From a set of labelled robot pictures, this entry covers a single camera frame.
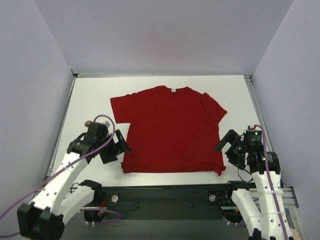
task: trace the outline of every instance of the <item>wall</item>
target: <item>wall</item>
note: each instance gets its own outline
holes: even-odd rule
[[[35,0],[74,73],[243,75],[293,0]]]
[[[284,182],[310,240],[320,236],[320,2],[295,0],[253,74]]]
[[[3,212],[42,182],[73,75],[33,0],[0,1],[0,35]],[[0,222],[0,235],[18,230],[15,208]]]

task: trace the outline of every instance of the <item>white table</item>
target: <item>white table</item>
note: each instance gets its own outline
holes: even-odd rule
[[[190,87],[199,93],[207,92],[215,99],[227,114],[219,123],[219,135],[222,138],[229,129],[239,134],[248,125],[258,124],[245,79],[242,75],[225,76],[144,76],[144,77],[88,77],[77,78],[74,83],[57,153],[53,164],[53,173],[60,165],[70,142],[79,134],[86,132],[85,121],[105,114],[114,119],[110,98],[132,94],[156,86],[168,88]],[[126,138],[129,124],[116,124]],[[228,163],[223,155],[226,170],[221,176],[214,171],[181,172],[181,173],[123,173],[121,164],[123,154],[118,161],[103,165],[96,156],[87,168],[80,173],[75,183],[85,179],[93,180],[105,187],[119,186],[157,186],[157,185],[192,185],[192,184],[225,184],[228,181],[240,180],[237,168]],[[251,176],[240,171],[243,179]]]

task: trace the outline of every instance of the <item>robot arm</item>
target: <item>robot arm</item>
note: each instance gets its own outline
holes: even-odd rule
[[[60,239],[65,224],[94,199],[101,198],[101,184],[85,180],[80,187],[65,198],[71,184],[79,173],[87,167],[91,159],[100,154],[104,164],[117,160],[117,155],[131,152],[121,132],[115,131],[118,142],[115,143],[108,126],[104,123],[91,122],[86,133],[70,143],[67,153],[55,173],[61,172],[49,181],[41,192],[29,204],[22,203],[17,211],[20,234],[34,240]],[[80,157],[97,150],[95,154],[81,160]]]
[[[248,165],[258,190],[260,211],[247,189],[234,189],[231,196],[246,224],[249,240],[293,240],[282,199],[278,156],[264,149],[262,131],[248,127],[242,136],[229,130],[214,149],[220,152],[226,143],[231,144],[225,153],[228,161],[241,170]]]

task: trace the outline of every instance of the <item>t-shirt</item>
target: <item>t-shirt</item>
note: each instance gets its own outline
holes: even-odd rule
[[[178,173],[226,169],[218,123],[227,113],[207,93],[189,87],[157,86],[110,99],[117,124],[131,123],[132,152],[121,163],[124,173]]]

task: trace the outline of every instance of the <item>gray floor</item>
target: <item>gray floor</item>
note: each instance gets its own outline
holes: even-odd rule
[[[65,226],[62,240],[247,240],[246,227],[224,220],[119,220],[85,226],[78,216]]]

